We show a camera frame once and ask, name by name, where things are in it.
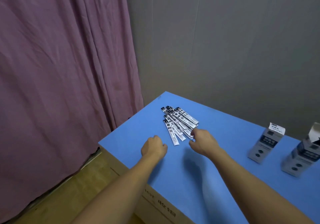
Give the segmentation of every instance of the blue tabletop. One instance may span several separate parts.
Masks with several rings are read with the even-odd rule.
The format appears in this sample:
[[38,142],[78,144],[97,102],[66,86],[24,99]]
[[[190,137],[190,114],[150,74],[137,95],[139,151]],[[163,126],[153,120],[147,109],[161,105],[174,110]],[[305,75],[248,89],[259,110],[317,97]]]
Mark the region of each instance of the blue tabletop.
[[178,139],[180,145],[173,145],[160,109],[167,105],[181,107],[197,119],[198,128],[208,130],[235,161],[320,223],[320,164],[311,166],[300,178],[280,169],[281,160],[298,140],[283,137],[261,165],[247,157],[269,122],[263,127],[255,125],[165,92],[102,139],[100,145],[131,168],[139,161],[147,138],[158,135],[168,145],[168,153],[151,174],[150,186],[197,224],[247,223],[212,162],[193,152],[189,139]]

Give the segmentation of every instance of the hand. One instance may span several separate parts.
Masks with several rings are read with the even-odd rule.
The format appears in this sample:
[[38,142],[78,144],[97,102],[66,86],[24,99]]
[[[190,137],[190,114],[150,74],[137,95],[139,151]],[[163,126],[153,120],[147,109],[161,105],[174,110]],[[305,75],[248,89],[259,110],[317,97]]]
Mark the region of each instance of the hand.
[[168,150],[166,144],[162,144],[162,140],[158,136],[149,137],[141,148],[141,155],[144,157],[152,157],[157,161],[162,159]]
[[220,150],[218,142],[207,130],[195,128],[191,135],[195,141],[189,141],[189,145],[195,152],[209,157],[210,153]]

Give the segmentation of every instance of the wooden floor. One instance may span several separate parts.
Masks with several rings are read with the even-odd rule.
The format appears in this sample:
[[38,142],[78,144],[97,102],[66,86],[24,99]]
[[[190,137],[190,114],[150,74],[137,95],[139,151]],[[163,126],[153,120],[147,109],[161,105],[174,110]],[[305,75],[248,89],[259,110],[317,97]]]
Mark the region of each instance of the wooden floor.
[[[68,224],[104,187],[116,178],[103,154],[99,154],[77,174],[33,204],[14,224]],[[133,215],[128,224],[144,224]]]

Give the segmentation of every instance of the pink curtain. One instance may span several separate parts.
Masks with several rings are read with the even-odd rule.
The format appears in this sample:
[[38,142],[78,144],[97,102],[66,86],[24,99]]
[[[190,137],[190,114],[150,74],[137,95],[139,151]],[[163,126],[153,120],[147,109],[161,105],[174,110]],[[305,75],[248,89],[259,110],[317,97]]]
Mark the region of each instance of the pink curtain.
[[0,223],[142,109],[126,0],[0,0]]

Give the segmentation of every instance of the forearm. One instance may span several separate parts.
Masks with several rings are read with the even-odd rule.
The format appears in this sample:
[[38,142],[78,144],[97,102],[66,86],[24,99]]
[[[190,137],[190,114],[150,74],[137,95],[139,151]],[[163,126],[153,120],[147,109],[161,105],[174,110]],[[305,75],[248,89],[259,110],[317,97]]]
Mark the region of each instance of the forearm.
[[212,151],[208,157],[249,223],[313,223],[285,198],[236,163],[224,150]]
[[153,157],[142,157],[132,169],[102,190],[74,220],[73,224],[126,223],[157,163],[158,160]]

